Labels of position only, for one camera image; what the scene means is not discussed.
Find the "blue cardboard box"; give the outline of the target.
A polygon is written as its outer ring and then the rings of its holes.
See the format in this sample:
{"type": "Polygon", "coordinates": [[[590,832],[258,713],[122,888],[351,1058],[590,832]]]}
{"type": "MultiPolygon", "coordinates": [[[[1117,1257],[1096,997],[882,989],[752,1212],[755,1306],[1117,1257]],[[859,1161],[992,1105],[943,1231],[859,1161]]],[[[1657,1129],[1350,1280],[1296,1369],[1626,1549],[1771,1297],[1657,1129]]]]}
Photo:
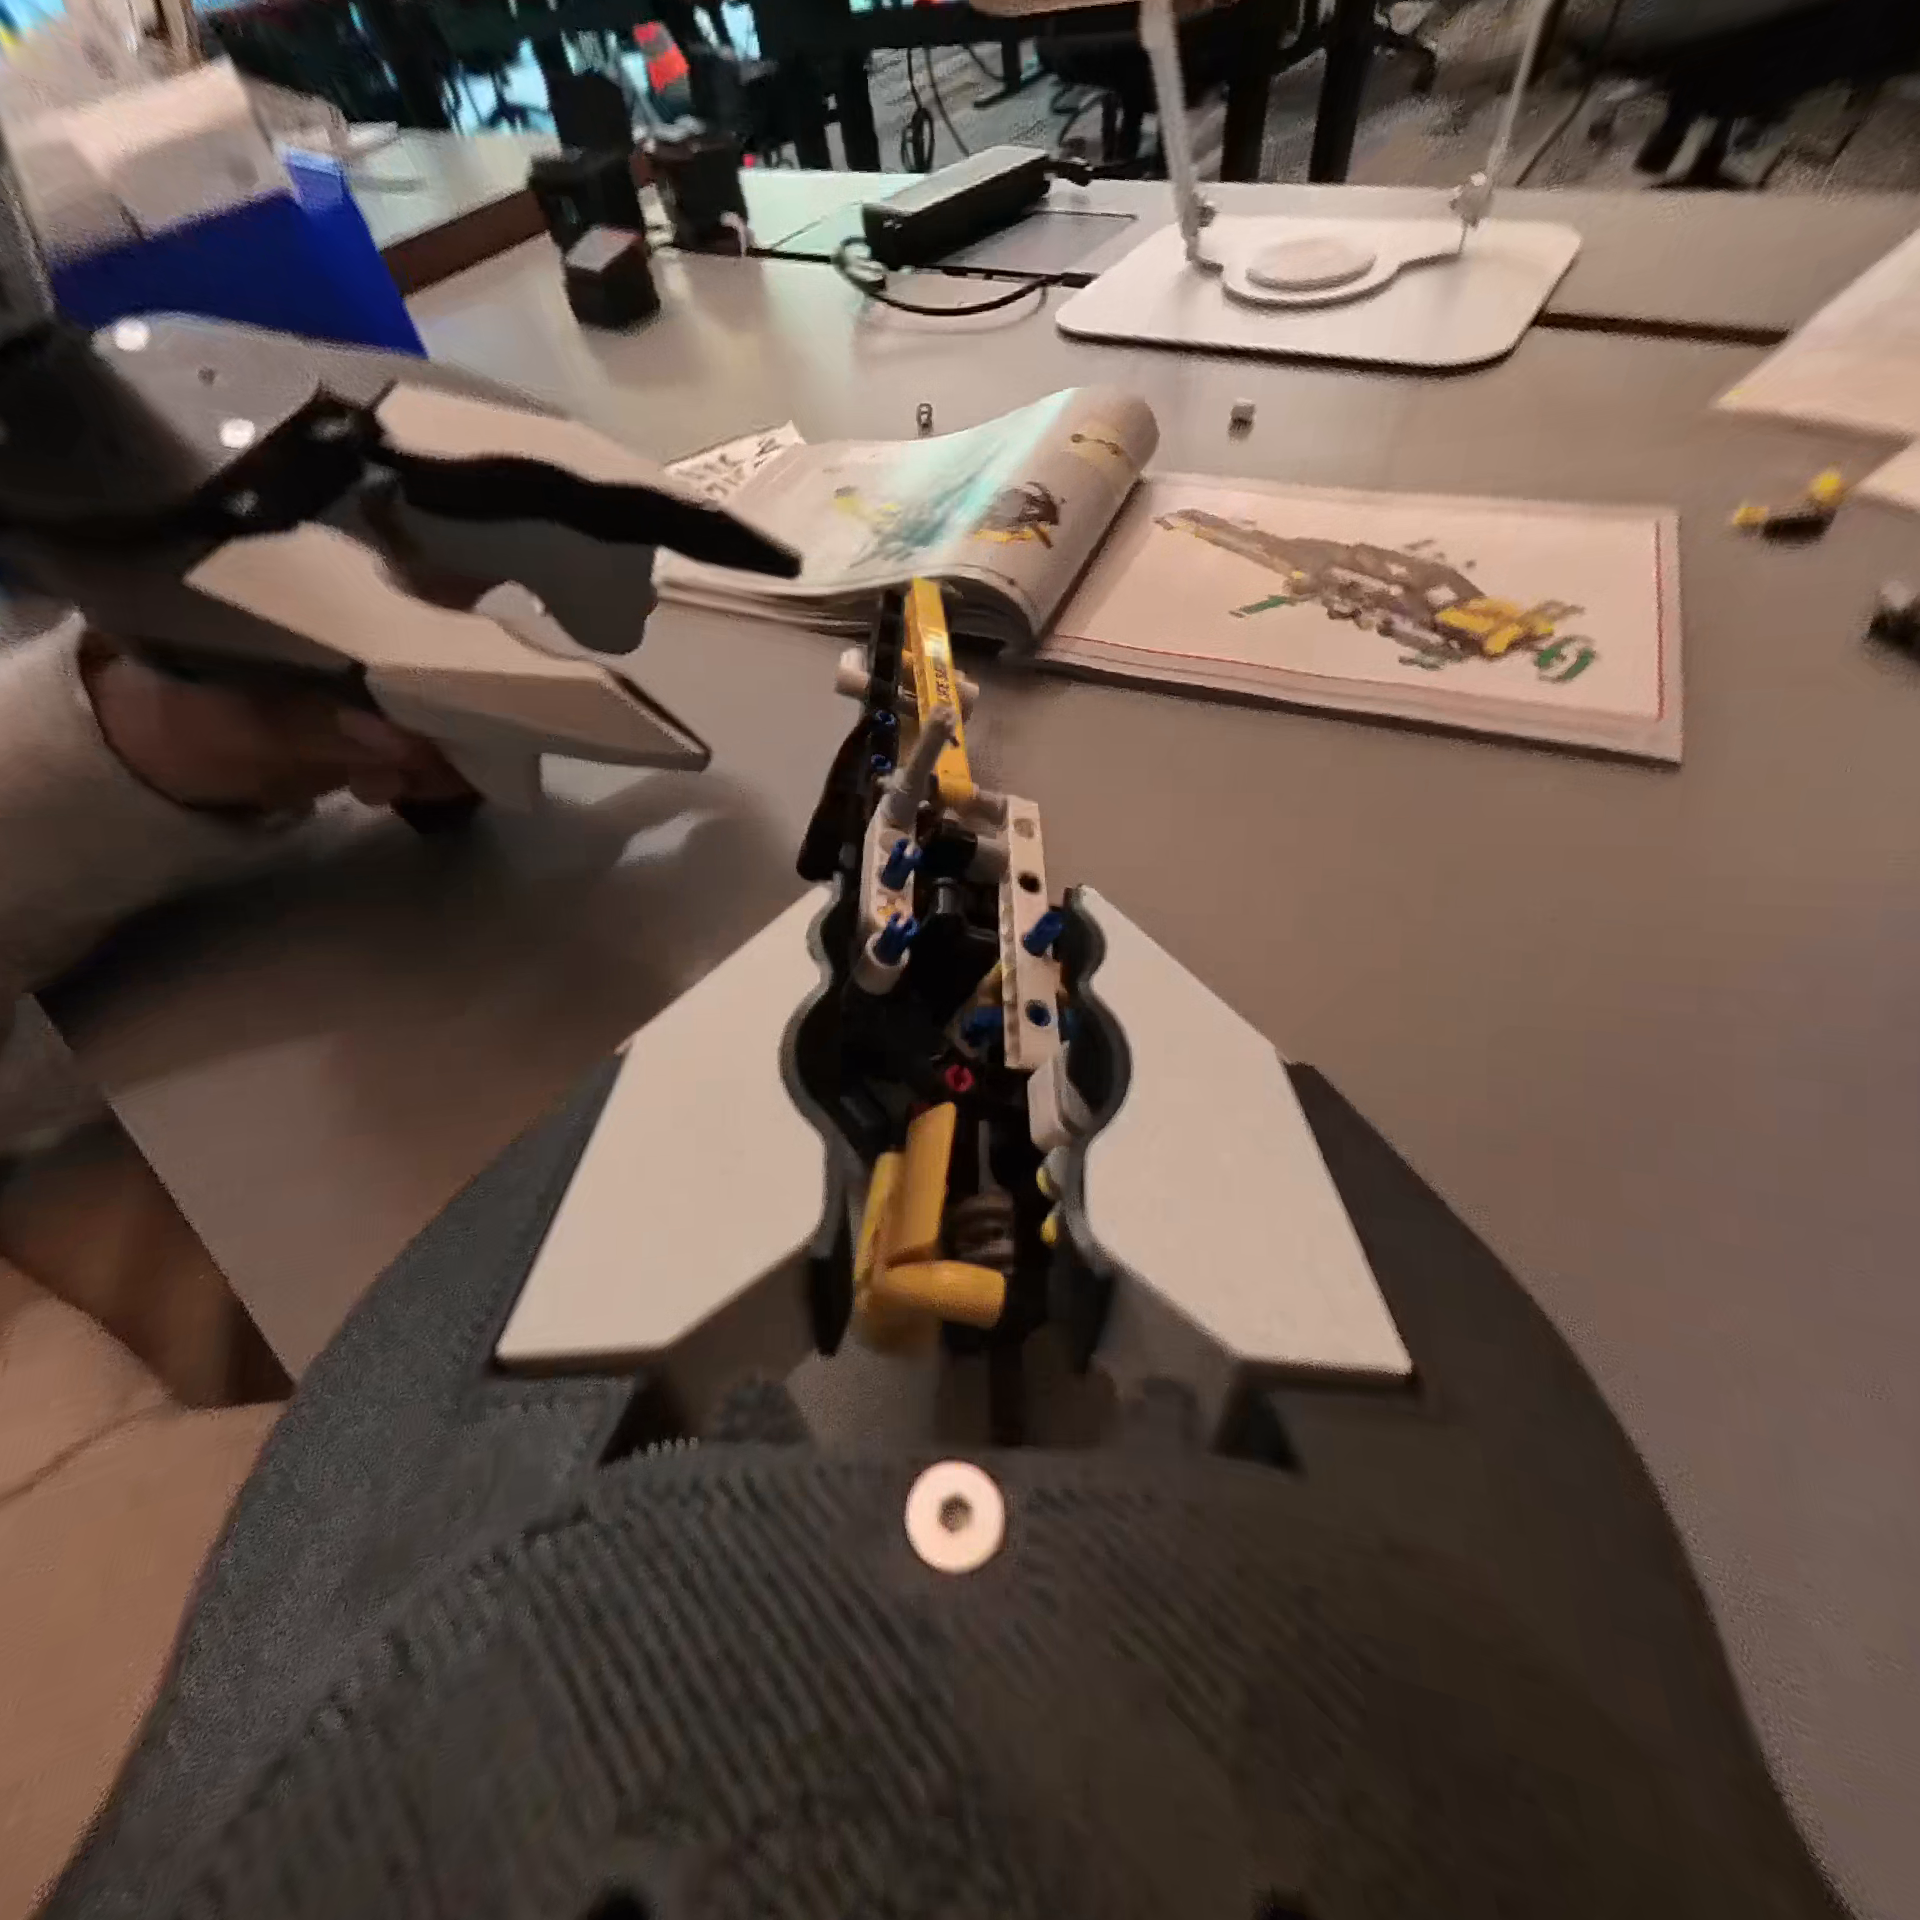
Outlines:
{"type": "Polygon", "coordinates": [[[61,309],[103,326],[187,316],[426,357],[345,169],[298,151],[290,189],[50,269],[61,309]]]}

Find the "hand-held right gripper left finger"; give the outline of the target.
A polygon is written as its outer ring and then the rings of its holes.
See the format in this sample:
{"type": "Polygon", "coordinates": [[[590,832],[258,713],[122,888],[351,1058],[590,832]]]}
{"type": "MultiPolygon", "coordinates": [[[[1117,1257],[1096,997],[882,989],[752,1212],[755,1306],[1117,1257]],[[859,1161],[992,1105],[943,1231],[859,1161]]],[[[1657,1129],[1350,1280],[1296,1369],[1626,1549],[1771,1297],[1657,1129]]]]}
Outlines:
{"type": "Polygon", "coordinates": [[[847,1207],[801,1089],[830,982],[810,887],[633,1032],[497,1336],[512,1375],[631,1359],[662,1375],[789,1375],[847,1207]]]}

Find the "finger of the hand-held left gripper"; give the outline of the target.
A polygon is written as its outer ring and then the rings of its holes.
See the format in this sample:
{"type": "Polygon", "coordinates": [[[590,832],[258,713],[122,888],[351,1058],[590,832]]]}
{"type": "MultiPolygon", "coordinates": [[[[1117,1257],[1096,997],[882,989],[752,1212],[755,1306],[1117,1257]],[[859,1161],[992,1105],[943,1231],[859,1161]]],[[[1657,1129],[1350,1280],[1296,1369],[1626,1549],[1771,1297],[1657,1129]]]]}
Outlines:
{"type": "Polygon", "coordinates": [[[525,588],[470,608],[422,596],[375,544],[307,524],[216,548],[184,584],[232,609],[233,652],[299,639],[360,668],[374,709],[430,738],[486,799],[536,809],[549,758],[699,774],[709,745],[525,588]]]}
{"type": "Polygon", "coordinates": [[[395,382],[371,450],[395,482],[400,525],[486,599],[544,616],[590,656],[635,656],[656,609],[656,557],[791,582],[801,550],[696,492],[624,441],[569,415],[395,382]]]}

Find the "small black cube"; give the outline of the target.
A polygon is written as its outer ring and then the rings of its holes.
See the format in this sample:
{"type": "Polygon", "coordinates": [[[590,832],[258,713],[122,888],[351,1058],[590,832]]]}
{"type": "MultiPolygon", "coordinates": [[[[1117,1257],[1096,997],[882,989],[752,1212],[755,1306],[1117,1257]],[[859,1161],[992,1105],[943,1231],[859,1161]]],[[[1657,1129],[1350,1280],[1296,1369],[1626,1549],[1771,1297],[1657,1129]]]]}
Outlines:
{"type": "Polygon", "coordinates": [[[585,328],[631,332],[662,310],[653,249],[646,230],[593,225],[563,257],[565,296],[585,328]]]}

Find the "white paper sheets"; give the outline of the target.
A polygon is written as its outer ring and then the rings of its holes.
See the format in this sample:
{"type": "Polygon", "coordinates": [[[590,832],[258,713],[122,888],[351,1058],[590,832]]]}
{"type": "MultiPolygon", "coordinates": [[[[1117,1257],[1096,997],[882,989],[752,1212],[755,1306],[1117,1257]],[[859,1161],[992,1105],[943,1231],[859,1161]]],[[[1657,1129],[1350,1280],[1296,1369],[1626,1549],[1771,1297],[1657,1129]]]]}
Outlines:
{"type": "Polygon", "coordinates": [[[1854,279],[1714,406],[1886,437],[1902,448],[1863,496],[1918,509],[1918,232],[1854,279]]]}

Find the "beige pants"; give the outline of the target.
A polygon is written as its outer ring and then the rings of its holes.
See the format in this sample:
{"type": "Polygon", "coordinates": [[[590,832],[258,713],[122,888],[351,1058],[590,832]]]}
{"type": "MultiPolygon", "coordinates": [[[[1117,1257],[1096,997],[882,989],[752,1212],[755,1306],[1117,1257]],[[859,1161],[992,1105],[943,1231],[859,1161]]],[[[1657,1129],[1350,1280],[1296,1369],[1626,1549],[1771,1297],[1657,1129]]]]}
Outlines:
{"type": "Polygon", "coordinates": [[[293,1388],[225,1287],[158,1313],[2,1265],[2,1914],[34,1914],[154,1708],[293,1388]]]}

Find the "white lamp stand base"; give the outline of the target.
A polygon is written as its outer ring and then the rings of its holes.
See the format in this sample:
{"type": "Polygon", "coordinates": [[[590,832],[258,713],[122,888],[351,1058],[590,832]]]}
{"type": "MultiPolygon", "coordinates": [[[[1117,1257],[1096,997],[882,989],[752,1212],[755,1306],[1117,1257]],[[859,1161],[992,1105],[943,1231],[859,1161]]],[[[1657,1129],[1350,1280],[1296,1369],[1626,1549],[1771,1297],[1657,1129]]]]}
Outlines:
{"type": "Polygon", "coordinates": [[[1513,351],[1581,253],[1567,224],[1493,215],[1497,169],[1545,44],[1531,5],[1519,74],[1480,170],[1431,217],[1232,215],[1193,165],[1174,5],[1142,7],[1158,84],[1174,222],[1071,296],[1056,326],[1086,344],[1135,344],[1353,368],[1456,373],[1513,351]]]}

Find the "open lego instruction booklet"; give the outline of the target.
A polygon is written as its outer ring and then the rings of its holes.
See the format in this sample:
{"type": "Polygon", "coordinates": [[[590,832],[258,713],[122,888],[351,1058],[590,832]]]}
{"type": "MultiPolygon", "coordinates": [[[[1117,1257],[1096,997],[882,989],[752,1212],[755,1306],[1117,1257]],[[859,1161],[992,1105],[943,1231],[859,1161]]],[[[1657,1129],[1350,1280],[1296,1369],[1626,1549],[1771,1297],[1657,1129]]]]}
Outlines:
{"type": "Polygon", "coordinates": [[[1159,442],[1149,401],[1103,385],[808,441],[725,502],[801,576],[662,560],[658,589],[857,636],[927,578],[958,652],[1050,677],[1682,761],[1672,512],[1158,470],[1159,442]]]}

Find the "black box-shaped device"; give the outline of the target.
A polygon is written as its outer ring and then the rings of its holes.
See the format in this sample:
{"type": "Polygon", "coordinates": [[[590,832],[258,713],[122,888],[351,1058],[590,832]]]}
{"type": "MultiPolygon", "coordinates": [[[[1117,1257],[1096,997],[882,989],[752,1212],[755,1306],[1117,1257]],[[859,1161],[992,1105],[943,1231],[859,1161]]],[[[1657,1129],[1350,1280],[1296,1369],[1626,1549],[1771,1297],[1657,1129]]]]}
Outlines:
{"type": "Polygon", "coordinates": [[[600,229],[646,232],[631,149],[560,149],[530,160],[526,188],[549,237],[567,253],[600,229]]]}
{"type": "Polygon", "coordinates": [[[752,252],[742,149],[733,134],[707,128],[658,132],[646,143],[646,157],[678,249],[720,256],[752,252]]]}

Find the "person's left forearm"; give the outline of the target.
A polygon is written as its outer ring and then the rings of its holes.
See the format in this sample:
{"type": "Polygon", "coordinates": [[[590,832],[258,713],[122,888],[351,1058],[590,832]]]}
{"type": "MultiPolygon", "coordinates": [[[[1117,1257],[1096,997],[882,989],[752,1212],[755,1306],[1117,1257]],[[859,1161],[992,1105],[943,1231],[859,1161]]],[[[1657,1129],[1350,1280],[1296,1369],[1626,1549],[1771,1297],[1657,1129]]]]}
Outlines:
{"type": "Polygon", "coordinates": [[[2,1001],[83,959],[176,877],[178,817],[112,751],[79,618],[2,658],[2,1001]]]}

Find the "dark desk mat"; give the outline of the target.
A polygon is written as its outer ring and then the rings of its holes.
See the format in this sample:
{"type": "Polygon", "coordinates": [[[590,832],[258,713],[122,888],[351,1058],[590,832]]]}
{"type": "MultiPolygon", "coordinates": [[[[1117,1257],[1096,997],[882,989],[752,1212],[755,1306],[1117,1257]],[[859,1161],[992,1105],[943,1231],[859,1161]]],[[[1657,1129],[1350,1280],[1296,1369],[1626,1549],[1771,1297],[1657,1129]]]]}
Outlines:
{"type": "MultiPolygon", "coordinates": [[[[841,247],[864,257],[869,249],[862,224],[862,202],[849,202],[818,218],[757,237],[757,253],[814,264],[832,264],[841,247]]],[[[1005,277],[1074,277],[1098,273],[1098,256],[1119,247],[1125,252],[1136,239],[1136,217],[1125,210],[1101,210],[1086,206],[1039,202],[992,232],[978,236],[960,247],[949,247],[930,261],[887,271],[951,271],[1005,277]]]]}

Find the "black power adapter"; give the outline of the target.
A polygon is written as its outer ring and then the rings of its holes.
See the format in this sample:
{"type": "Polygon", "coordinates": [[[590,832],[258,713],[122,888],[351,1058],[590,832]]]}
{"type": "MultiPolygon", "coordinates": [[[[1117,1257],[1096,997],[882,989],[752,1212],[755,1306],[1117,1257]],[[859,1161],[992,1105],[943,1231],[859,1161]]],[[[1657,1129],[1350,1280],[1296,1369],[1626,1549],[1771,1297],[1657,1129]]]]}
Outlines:
{"type": "Polygon", "coordinates": [[[994,145],[864,202],[857,239],[890,271],[941,264],[1021,224],[1046,201],[1050,177],[1046,151],[994,145]]]}

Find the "yellow black lego piece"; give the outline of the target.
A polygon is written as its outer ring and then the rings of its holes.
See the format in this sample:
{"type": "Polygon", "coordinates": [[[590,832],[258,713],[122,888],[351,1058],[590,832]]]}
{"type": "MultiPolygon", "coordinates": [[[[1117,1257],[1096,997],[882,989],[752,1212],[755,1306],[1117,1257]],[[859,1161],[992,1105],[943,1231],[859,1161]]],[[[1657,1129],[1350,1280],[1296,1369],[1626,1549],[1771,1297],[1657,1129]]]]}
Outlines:
{"type": "Polygon", "coordinates": [[[1824,468],[1787,502],[1747,501],[1736,506],[1731,527],[1775,544],[1805,544],[1824,536],[1849,496],[1842,468],[1824,468]]]}

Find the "yellow black lego crane model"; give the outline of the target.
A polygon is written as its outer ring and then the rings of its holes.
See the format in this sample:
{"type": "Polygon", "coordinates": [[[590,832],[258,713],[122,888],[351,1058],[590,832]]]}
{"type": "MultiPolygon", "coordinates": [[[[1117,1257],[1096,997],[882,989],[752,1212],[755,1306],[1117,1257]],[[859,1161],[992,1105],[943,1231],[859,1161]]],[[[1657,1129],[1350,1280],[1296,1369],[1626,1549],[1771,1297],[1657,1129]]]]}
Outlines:
{"type": "Polygon", "coordinates": [[[795,1064],[850,1183],[849,1321],[960,1352],[1056,1322],[1089,1352],[1111,1285],[1066,1205],[1125,1069],[1089,901],[1050,885],[1041,806],[974,767],[937,582],[882,591],[838,688],[853,724],[799,850],[827,988],[795,1064]]]}

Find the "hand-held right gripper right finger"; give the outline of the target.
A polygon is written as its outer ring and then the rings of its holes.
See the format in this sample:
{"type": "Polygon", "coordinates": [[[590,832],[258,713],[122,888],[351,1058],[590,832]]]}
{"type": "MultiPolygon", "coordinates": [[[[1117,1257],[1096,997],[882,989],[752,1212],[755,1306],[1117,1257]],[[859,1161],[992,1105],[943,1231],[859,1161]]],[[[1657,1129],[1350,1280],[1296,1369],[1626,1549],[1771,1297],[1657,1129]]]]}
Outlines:
{"type": "Polygon", "coordinates": [[[1411,1377],[1414,1359],[1274,1041],[1104,893],[1094,1005],[1121,1087],[1078,1166],[1074,1247],[1111,1280],[1111,1377],[1411,1377]]]}

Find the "person's left hand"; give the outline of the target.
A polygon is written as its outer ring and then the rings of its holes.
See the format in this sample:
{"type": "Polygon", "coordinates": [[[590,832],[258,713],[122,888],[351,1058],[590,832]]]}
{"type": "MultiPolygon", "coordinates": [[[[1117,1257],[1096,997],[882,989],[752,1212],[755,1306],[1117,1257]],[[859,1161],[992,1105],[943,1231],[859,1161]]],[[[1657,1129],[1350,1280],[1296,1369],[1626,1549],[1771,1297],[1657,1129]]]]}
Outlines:
{"type": "Polygon", "coordinates": [[[430,738],[326,689],[182,679],[97,631],[80,684],[109,751],[184,809],[269,817],[351,796],[432,824],[483,801],[430,738]]]}

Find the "small printed sticker sheet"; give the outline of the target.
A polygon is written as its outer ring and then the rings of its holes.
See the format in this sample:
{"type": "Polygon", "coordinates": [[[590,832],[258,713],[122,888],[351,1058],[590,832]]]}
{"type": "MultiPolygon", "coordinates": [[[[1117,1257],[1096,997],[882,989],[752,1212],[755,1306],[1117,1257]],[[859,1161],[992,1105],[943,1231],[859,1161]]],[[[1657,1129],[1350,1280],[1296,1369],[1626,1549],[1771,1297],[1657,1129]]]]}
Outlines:
{"type": "Polygon", "coordinates": [[[757,426],[751,433],[699,448],[663,466],[681,492],[725,505],[767,466],[777,463],[791,448],[802,448],[802,431],[789,421],[757,426]]]}

